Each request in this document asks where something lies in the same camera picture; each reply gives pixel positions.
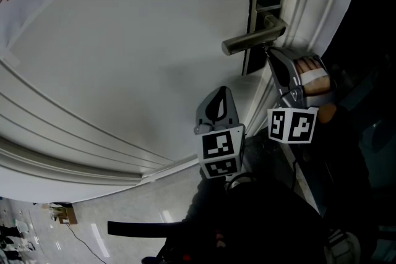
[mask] finger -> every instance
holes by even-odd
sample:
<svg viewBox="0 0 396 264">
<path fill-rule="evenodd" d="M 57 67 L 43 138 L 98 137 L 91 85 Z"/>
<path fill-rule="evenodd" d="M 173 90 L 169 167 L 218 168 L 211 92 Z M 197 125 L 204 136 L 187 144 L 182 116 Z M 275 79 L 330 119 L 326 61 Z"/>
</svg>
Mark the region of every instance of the finger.
<svg viewBox="0 0 396 264">
<path fill-rule="evenodd" d="M 296 63 L 296 69 L 297 69 L 297 73 L 299 75 L 301 75 L 303 73 L 303 70 L 301 69 L 301 67 Z"/>
<path fill-rule="evenodd" d="M 298 65 L 300 66 L 300 68 L 303 70 L 303 73 L 305 73 L 305 72 L 311 70 L 311 69 L 308 67 L 308 65 L 307 65 L 302 59 L 297 60 L 297 64 L 298 64 Z"/>
<path fill-rule="evenodd" d="M 308 57 L 303 57 L 305 63 L 307 63 L 308 67 L 310 69 L 316 69 L 316 66 L 314 63 L 312 63 L 311 59 L 309 59 Z"/>
<path fill-rule="evenodd" d="M 312 61 L 315 64 L 316 68 L 318 68 L 318 69 L 322 68 L 322 66 L 320 65 L 320 63 L 316 59 L 312 59 Z"/>
</svg>

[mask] tape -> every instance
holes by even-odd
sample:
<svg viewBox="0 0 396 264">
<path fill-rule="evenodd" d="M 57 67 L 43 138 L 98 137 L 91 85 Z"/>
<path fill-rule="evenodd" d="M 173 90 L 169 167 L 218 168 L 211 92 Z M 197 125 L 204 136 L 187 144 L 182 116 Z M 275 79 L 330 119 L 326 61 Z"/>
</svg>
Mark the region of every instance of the tape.
<svg viewBox="0 0 396 264">
<path fill-rule="evenodd" d="M 305 73 L 302 73 L 299 77 L 301 79 L 302 86 L 304 86 L 305 84 L 310 83 L 313 80 L 323 76 L 328 76 L 328 73 L 323 68 L 320 68 L 320 69 L 309 70 Z"/>
<path fill-rule="evenodd" d="M 8 65 L 12 67 L 17 67 L 20 63 L 17 57 L 13 55 L 11 51 L 7 48 L 3 48 L 0 51 L 0 60 L 6 62 Z"/>
</svg>

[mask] tiled floor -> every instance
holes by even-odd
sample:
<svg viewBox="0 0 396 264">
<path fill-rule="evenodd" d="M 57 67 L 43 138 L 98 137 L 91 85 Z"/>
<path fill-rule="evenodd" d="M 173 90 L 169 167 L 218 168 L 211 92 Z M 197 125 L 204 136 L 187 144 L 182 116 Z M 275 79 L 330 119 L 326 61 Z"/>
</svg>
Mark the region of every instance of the tiled floor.
<svg viewBox="0 0 396 264">
<path fill-rule="evenodd" d="M 199 167 L 194 166 L 151 184 L 75 203 L 74 209 L 79 223 L 71 228 L 105 263 L 140 263 L 143 257 L 156 256 L 165 239 L 109 236 L 107 221 L 180 221 L 187 213 L 199 182 Z M 0 200 L 0 211 L 1 220 L 6 226 L 12 226 L 13 219 L 25 221 L 30 226 L 30 232 L 25 237 L 33 242 L 36 251 L 24 252 L 24 260 L 37 260 L 37 264 L 101 263 L 73 236 L 65 224 L 52 221 L 48 210 L 42 209 L 40 204 L 33 206 L 27 202 L 4 199 Z M 110 257 L 103 256 L 92 224 L 96 224 Z"/>
</svg>

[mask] white marker cube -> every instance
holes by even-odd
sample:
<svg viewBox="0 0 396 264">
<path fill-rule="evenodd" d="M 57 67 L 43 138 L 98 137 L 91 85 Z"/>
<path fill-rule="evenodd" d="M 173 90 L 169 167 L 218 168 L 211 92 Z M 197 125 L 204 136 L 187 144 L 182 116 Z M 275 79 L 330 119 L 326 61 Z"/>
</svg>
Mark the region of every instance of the white marker cube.
<svg viewBox="0 0 396 264">
<path fill-rule="evenodd" d="M 268 109 L 268 136 L 281 143 L 311 143 L 318 108 Z"/>
<path fill-rule="evenodd" d="M 198 161 L 207 178 L 241 171 L 245 126 L 196 135 Z"/>
</svg>

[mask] door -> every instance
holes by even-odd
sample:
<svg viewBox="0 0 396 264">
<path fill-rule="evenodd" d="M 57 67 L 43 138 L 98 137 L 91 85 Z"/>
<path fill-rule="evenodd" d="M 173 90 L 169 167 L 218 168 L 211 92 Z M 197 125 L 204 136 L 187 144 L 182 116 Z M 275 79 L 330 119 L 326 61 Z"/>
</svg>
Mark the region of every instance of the door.
<svg viewBox="0 0 396 264">
<path fill-rule="evenodd" d="M 282 0 L 278 44 L 322 54 L 349 1 Z M 244 55 L 221 50 L 246 33 L 249 2 L 53 0 L 10 42 L 18 65 L 0 63 L 1 136 L 71 163 L 153 172 L 194 156 L 195 110 L 221 85 L 254 133 L 270 73 L 242 77 Z"/>
</svg>

